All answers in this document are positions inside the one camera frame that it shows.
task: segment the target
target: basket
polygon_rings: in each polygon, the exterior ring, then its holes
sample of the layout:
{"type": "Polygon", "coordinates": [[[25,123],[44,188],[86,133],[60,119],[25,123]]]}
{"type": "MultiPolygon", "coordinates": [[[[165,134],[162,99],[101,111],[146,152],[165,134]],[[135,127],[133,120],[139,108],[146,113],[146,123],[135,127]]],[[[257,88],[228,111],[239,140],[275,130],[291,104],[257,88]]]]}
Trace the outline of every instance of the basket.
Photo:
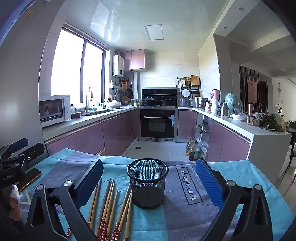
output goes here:
{"type": "Polygon", "coordinates": [[[140,208],[152,209],[163,203],[167,165],[158,159],[143,158],[128,165],[133,202],[140,208]]]}

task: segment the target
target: gray stripe on tablecloth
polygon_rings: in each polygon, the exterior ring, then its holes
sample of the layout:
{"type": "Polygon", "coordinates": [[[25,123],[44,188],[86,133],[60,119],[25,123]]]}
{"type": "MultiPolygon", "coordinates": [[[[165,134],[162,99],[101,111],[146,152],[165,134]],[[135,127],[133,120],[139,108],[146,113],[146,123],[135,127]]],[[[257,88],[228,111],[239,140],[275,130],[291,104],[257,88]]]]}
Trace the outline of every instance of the gray stripe on tablecloth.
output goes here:
{"type": "MultiPolygon", "coordinates": [[[[45,185],[46,188],[54,188],[61,186],[65,181],[72,180],[83,171],[86,171],[96,161],[98,156],[73,152],[69,156],[58,161],[54,167],[28,192],[30,200],[32,200],[36,187],[39,184],[45,185]]],[[[56,206],[58,213],[61,212],[61,206],[56,206]]],[[[29,205],[22,204],[22,210],[28,210],[29,205]]],[[[28,213],[23,212],[22,220],[27,222],[28,213]]]]}
{"type": "MultiPolygon", "coordinates": [[[[165,200],[163,203],[169,241],[199,240],[219,211],[219,208],[211,202],[194,168],[194,164],[169,167],[169,173],[165,180],[165,200]],[[180,177],[181,170],[188,170],[188,174],[190,174],[190,178],[185,182],[193,184],[196,188],[190,189],[193,190],[193,193],[190,192],[192,195],[196,194],[196,203],[188,201],[188,190],[184,189],[182,176],[180,177]]],[[[231,237],[237,221],[238,218],[235,216],[225,235],[225,240],[231,237]]]]}

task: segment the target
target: white water heater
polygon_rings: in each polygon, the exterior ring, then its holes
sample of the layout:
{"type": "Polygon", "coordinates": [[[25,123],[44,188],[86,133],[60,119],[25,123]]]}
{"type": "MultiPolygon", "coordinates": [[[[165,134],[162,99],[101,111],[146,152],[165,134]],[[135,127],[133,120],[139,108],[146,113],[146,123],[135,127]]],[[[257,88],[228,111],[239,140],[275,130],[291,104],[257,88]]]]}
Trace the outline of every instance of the white water heater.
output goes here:
{"type": "Polygon", "coordinates": [[[123,77],[123,57],[119,54],[113,56],[113,76],[123,77]]]}

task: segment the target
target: microwave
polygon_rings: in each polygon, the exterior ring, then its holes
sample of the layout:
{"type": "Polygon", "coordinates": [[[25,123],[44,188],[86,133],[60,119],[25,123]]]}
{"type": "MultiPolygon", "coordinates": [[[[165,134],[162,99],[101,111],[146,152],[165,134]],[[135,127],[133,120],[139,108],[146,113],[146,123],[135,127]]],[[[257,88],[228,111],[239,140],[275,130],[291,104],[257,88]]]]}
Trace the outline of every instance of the microwave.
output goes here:
{"type": "Polygon", "coordinates": [[[45,95],[39,97],[41,127],[71,119],[70,95],[45,95]]]}

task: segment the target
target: window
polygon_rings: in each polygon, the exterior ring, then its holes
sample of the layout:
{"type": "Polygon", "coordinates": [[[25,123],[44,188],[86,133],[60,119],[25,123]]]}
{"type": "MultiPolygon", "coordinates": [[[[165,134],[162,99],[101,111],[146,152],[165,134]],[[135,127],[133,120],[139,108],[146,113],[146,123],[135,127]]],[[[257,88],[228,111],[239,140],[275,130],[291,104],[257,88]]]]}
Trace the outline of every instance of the window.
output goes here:
{"type": "Polygon", "coordinates": [[[70,95],[70,103],[85,106],[103,101],[105,50],[72,32],[62,29],[54,54],[51,95],[70,95]]]}

